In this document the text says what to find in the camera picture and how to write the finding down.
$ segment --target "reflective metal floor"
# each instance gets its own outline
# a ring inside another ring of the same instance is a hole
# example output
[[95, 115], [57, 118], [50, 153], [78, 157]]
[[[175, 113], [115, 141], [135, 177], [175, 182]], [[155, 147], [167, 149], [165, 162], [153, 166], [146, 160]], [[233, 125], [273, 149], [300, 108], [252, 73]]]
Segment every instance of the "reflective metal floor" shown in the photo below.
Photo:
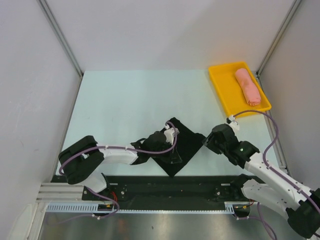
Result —
[[[263, 208], [278, 240], [302, 240], [277, 213]], [[256, 207], [251, 211], [257, 216]], [[116, 214], [96, 220], [74, 213], [46, 213], [39, 240], [270, 240], [256, 220], [237, 221], [227, 214]]]

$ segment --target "pink towel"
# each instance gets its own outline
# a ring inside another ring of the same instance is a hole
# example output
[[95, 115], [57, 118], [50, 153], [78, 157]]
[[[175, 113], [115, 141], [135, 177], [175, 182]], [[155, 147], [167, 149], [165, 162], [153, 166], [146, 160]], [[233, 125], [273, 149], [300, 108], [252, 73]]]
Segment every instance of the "pink towel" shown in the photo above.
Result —
[[235, 72], [235, 78], [242, 88], [246, 102], [250, 106], [259, 105], [261, 103], [261, 96], [248, 71], [245, 68], [238, 69]]

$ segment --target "white backdrop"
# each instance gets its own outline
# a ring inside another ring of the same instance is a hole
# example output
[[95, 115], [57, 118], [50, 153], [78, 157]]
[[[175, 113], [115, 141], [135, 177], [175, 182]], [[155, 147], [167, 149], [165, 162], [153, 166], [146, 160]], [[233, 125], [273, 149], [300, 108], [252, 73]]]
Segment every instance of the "white backdrop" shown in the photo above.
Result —
[[0, 0], [0, 239], [50, 180], [80, 79], [37, 1]]
[[293, 0], [48, 0], [82, 70], [257, 70]]
[[320, 187], [320, 1], [301, 4], [261, 74], [292, 175]]

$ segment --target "yellow tray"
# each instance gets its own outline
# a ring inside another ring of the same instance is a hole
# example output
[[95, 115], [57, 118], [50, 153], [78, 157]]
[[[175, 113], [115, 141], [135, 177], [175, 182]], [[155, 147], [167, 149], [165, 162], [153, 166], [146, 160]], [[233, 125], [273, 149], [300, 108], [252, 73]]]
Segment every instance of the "yellow tray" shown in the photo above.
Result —
[[[250, 106], [247, 104], [242, 89], [235, 77], [235, 73], [238, 69], [246, 69], [253, 83], [259, 90], [261, 96], [261, 103], [257, 106]], [[244, 110], [258, 110], [265, 112], [271, 109], [271, 104], [266, 95], [259, 86], [256, 78], [253, 76], [248, 65], [244, 61], [228, 63], [223, 65], [209, 67], [209, 75], [211, 82], [213, 83], [215, 90], [220, 98], [225, 115], [235, 115]], [[246, 112], [239, 115], [239, 117], [249, 116], [256, 114], [254, 112]]]

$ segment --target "yellow bin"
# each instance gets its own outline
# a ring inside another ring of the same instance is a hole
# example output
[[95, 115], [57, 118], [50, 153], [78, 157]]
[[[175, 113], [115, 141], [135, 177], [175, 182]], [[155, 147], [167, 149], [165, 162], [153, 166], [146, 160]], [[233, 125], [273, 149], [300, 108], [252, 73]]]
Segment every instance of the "yellow bin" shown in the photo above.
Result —
[[[250, 106], [247, 104], [242, 89], [236, 79], [235, 73], [238, 69], [246, 69], [253, 83], [259, 90], [261, 95], [261, 103], [257, 106]], [[223, 65], [209, 67], [209, 75], [215, 87], [215, 90], [220, 98], [225, 115], [235, 115], [244, 110], [258, 110], [265, 112], [271, 109], [271, 104], [267, 99], [265, 93], [259, 86], [256, 78], [250, 71], [248, 65], [244, 61], [228, 63]], [[239, 115], [239, 117], [249, 116], [256, 114], [255, 112], [246, 112]]]

